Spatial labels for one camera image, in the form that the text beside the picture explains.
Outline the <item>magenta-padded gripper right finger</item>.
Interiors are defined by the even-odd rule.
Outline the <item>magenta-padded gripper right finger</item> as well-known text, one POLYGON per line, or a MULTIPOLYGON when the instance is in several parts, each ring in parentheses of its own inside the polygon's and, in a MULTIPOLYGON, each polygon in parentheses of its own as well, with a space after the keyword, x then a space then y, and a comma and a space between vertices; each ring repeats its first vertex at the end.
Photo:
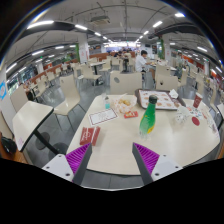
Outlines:
POLYGON ((182 167, 168 155, 159 155, 137 143, 133 144, 132 153, 145 185, 182 169, 182 167))

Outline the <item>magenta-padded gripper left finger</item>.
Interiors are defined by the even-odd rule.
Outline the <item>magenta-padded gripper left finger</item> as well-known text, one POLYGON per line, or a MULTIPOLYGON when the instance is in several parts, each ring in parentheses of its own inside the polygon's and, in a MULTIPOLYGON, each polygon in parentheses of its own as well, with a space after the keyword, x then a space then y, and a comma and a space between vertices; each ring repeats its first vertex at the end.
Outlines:
POLYGON ((43 170, 80 185, 84 178, 91 154, 92 144, 88 143, 67 155, 56 155, 43 167, 43 170))

